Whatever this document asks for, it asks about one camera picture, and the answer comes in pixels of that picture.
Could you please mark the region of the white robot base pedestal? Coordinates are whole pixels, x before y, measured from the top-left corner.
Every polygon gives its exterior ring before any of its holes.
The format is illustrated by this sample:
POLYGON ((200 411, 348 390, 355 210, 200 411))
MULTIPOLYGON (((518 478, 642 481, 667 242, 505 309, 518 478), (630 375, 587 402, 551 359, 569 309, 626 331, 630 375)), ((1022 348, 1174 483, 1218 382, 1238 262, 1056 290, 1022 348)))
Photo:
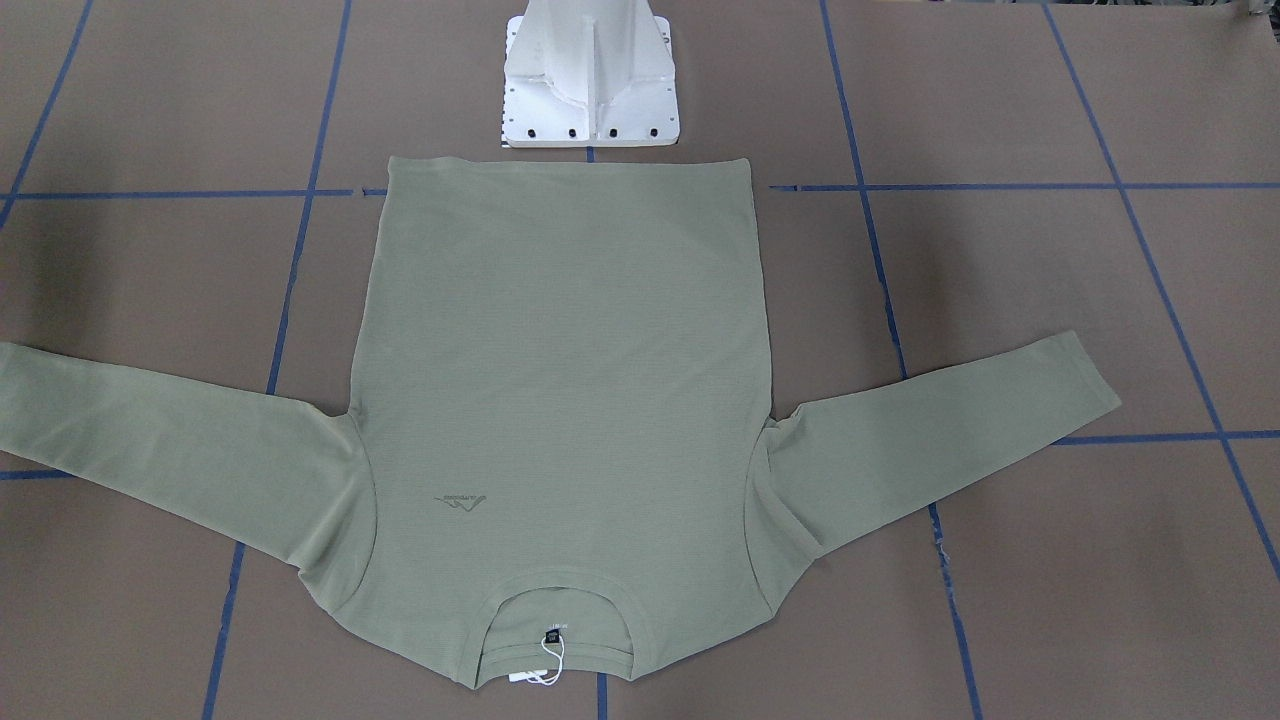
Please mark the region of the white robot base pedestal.
POLYGON ((530 1, 504 33, 500 143, 635 149, 678 142, 672 28, 648 1, 530 1))

